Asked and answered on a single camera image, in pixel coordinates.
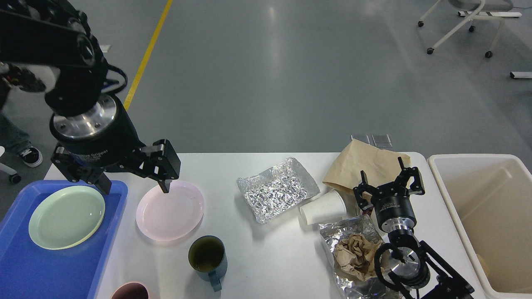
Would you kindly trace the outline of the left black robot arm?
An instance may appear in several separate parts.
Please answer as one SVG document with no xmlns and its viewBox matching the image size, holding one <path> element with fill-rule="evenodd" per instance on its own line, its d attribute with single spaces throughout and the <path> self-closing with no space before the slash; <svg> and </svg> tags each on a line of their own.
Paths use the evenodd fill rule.
<svg viewBox="0 0 532 299">
<path fill-rule="evenodd" d="M 167 194 L 181 161 L 171 142 L 147 146 L 138 138 L 121 100 L 127 81 L 114 71 L 92 34 L 87 15 L 67 0 L 2 0 L 1 61 L 59 69 L 51 91 L 49 128 L 57 140 L 52 163 L 72 182 L 84 181 L 108 194 L 107 173 L 129 172 L 158 182 Z"/>
</svg>

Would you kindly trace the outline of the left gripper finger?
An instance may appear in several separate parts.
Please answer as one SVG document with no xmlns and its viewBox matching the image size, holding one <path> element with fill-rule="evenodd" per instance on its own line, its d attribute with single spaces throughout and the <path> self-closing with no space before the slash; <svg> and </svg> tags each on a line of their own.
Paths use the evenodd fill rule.
<svg viewBox="0 0 532 299">
<path fill-rule="evenodd" d="M 95 186 L 104 195 L 110 193 L 112 182 L 105 174 L 104 169 L 81 165 L 61 144 L 56 144 L 51 161 L 68 181 L 83 181 L 88 185 Z"/>
<path fill-rule="evenodd" d="M 167 139 L 135 148 L 121 160 L 121 172 L 157 181 L 165 194 L 169 193 L 171 182 L 179 178 L 180 166 L 181 161 Z"/>
</svg>

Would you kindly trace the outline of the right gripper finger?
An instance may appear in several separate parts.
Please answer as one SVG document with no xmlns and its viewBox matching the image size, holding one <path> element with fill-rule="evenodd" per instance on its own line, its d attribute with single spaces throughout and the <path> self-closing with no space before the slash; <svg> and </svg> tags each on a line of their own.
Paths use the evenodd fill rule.
<svg viewBox="0 0 532 299">
<path fill-rule="evenodd" d="M 363 170 L 361 170 L 360 175 L 361 183 L 353 188 L 353 193 L 357 201 L 357 206 L 361 211 L 367 211 L 374 206 L 372 203 L 372 197 L 380 194 L 380 190 L 377 187 L 371 186 L 369 182 L 367 182 L 367 175 Z"/>
<path fill-rule="evenodd" d="M 392 181 L 389 189 L 392 196 L 424 195 L 422 176 L 417 167 L 406 167 L 401 157 L 398 157 L 401 172 Z"/>
</svg>

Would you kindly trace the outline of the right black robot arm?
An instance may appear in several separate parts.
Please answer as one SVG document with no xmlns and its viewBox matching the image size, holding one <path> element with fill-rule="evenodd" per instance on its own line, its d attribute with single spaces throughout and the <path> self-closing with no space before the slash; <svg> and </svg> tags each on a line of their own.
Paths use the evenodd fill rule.
<svg viewBox="0 0 532 299">
<path fill-rule="evenodd" d="M 419 169 L 406 167 L 399 157 L 401 172 L 394 181 L 371 186 L 361 171 L 361 182 L 353 188 L 357 205 L 364 214 L 374 213 L 378 229 L 386 233 L 384 243 L 374 256 L 378 280 L 404 298 L 412 298 L 411 289 L 420 291 L 436 273 L 437 283 L 426 299 L 471 299 L 473 286 L 451 267 L 431 246 L 414 235 L 416 218 L 411 195 L 424 195 Z"/>
</svg>

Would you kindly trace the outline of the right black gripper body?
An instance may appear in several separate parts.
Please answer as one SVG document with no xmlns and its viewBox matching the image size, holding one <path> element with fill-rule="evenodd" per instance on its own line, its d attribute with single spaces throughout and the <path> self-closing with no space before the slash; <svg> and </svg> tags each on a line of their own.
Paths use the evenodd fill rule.
<svg viewBox="0 0 532 299">
<path fill-rule="evenodd" d="M 417 224 L 414 208 L 407 195 L 373 196 L 371 203 L 377 225 L 383 232 L 405 229 L 412 230 Z"/>
</svg>

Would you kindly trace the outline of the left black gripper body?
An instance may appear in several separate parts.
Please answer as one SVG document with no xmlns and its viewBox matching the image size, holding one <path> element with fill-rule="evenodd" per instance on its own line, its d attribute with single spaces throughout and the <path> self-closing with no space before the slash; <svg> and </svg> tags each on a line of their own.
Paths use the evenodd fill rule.
<svg viewBox="0 0 532 299">
<path fill-rule="evenodd" d="M 84 167 L 105 172 L 138 170 L 147 155 L 145 147 L 120 100 L 101 95 L 85 113 L 74 117 L 53 114 L 52 135 Z"/>
</svg>

